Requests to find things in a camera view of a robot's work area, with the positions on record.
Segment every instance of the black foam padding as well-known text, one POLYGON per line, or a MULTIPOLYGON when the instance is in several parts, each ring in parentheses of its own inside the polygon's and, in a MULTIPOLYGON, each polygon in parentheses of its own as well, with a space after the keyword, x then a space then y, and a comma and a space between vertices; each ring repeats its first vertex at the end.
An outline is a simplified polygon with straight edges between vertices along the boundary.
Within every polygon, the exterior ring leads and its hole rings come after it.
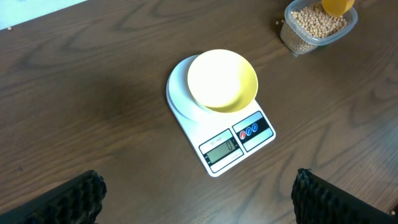
POLYGON ((292 200, 299 224, 397 224, 398 220, 329 184, 308 169, 299 169, 292 200))
POLYGON ((90 170, 0 216, 1 224, 94 224, 106 194, 90 170))

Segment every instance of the plastic container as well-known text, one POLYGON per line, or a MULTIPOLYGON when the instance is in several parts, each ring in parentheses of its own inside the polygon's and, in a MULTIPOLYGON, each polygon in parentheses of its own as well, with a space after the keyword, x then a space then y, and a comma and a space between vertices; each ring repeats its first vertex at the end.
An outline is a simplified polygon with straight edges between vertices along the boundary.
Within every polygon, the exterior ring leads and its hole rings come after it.
POLYGON ((320 0, 295 0, 290 3, 285 9, 285 23, 280 32, 280 38, 285 42, 286 46, 295 55, 305 54, 321 45, 330 44, 344 35, 346 35, 357 23, 358 14, 354 7, 343 14, 343 18, 347 21, 347 26, 325 38, 316 38, 309 34, 303 27, 300 26, 298 21, 293 18, 292 11, 298 12, 305 6, 309 6, 320 0))

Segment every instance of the white kitchen scale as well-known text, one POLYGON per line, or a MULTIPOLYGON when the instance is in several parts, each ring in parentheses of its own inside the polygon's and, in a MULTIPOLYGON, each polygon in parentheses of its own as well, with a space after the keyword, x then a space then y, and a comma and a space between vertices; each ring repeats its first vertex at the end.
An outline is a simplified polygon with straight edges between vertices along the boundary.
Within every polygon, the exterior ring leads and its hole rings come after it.
POLYGON ((207 172, 217 177, 274 140, 275 130, 255 100, 234 113, 215 112, 196 103, 187 75, 198 56, 174 68, 167 81, 167 102, 207 172))

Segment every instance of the dark brown tabletop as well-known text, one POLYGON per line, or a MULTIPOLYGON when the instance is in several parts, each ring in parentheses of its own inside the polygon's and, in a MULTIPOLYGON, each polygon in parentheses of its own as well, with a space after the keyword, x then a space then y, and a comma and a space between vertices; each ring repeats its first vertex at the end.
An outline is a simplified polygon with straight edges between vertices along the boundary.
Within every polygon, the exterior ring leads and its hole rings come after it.
POLYGON ((0 31, 0 213, 94 169, 98 223, 294 223, 301 167, 388 212, 398 203, 396 1, 357 0, 342 39, 294 57, 290 1, 96 0, 0 31), (171 70, 241 54, 275 127, 210 177, 165 99, 171 70))

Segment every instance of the dried chickpeas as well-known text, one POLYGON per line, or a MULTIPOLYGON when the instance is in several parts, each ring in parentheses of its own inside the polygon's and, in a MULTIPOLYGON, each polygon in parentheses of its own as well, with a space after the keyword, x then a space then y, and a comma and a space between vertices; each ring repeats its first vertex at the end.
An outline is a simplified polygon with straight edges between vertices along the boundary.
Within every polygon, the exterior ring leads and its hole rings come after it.
POLYGON ((305 31, 316 38, 328 37, 347 26, 343 16, 333 17, 327 14, 321 2, 315 2, 299 12, 292 11, 292 16, 305 31))
POLYGON ((327 14, 321 2, 315 2, 298 12, 292 11, 291 14, 293 17, 291 19, 295 19, 297 24, 283 23, 280 38, 295 55, 305 54, 318 47, 306 42, 300 36, 322 39, 347 26, 347 21, 342 16, 333 17, 327 14))

